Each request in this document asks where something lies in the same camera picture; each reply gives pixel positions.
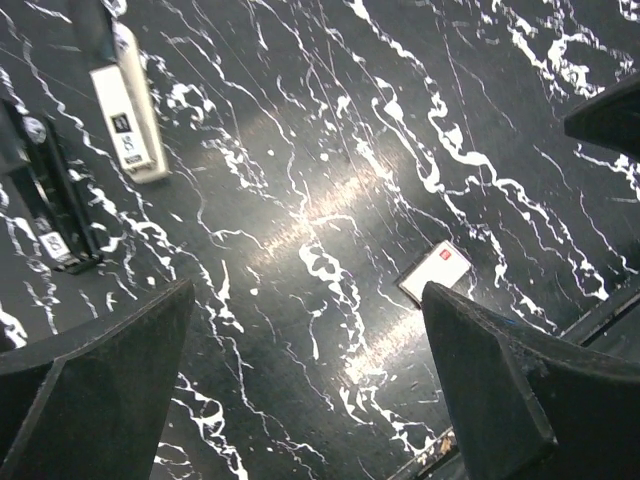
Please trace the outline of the black stapler magazine part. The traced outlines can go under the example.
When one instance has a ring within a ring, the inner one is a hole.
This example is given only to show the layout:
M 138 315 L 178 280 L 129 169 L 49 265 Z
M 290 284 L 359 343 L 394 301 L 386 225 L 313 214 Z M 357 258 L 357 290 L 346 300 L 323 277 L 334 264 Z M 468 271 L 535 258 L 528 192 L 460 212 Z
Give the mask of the black stapler magazine part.
M 51 269 L 77 275 L 103 260 L 53 123 L 20 113 L 6 99 L 1 101 L 1 175 L 19 193 Z

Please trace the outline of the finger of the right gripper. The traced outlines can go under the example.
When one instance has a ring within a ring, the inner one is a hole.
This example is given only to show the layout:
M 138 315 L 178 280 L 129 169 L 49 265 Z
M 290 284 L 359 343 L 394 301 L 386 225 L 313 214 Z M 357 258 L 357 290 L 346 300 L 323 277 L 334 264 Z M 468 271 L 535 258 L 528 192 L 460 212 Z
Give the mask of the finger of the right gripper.
M 582 103 L 563 121 L 564 133 L 639 160 L 639 73 Z

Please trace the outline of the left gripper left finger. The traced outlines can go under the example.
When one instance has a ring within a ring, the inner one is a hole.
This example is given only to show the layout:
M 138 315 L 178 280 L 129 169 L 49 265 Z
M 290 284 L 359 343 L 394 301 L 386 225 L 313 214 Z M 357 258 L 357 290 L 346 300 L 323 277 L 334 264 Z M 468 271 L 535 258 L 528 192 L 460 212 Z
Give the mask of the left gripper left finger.
M 2 352 L 2 478 L 149 478 L 194 303 L 174 281 Z

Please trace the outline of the white staple box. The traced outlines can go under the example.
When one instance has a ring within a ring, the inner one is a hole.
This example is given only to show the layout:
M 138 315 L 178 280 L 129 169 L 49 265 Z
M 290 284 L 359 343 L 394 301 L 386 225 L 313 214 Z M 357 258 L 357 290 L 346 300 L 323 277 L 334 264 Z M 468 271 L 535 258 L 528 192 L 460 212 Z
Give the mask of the white staple box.
M 471 269 L 471 262 L 450 241 L 438 243 L 411 267 L 399 280 L 399 288 L 420 305 L 425 285 L 435 282 L 453 287 Z

